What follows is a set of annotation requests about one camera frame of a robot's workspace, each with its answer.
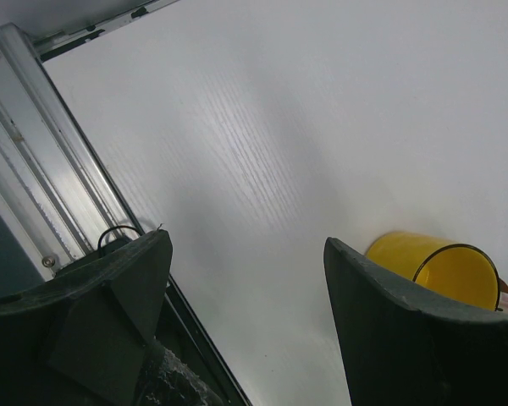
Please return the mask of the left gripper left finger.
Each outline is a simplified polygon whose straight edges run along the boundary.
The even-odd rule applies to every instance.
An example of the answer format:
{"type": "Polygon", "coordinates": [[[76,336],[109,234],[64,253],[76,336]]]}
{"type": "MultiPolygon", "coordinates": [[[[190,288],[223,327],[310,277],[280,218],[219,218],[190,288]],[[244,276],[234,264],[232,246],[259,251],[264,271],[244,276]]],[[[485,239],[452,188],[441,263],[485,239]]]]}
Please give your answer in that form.
{"type": "Polygon", "coordinates": [[[156,230],[0,299],[0,405],[131,404],[172,254],[156,230]]]}

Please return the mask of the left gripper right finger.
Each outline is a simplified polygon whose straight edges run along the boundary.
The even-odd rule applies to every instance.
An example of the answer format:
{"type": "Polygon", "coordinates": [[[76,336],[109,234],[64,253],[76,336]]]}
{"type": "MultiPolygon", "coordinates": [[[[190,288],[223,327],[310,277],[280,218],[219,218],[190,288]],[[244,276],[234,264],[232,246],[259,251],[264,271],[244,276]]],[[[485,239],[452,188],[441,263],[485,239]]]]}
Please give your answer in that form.
{"type": "Polygon", "coordinates": [[[508,405],[508,314],[448,299],[326,240],[325,277],[355,405],[508,405]]]}

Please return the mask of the yellow enamel mug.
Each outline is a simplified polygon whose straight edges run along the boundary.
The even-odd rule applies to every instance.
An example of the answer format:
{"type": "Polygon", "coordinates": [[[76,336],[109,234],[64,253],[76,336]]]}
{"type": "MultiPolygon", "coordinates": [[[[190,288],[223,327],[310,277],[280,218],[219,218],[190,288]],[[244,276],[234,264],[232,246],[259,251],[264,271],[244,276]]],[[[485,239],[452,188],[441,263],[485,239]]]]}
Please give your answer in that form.
{"type": "Polygon", "coordinates": [[[366,257],[401,277],[447,298],[496,310],[500,280],[479,248],[420,233],[391,232],[376,239],[366,257]]]}

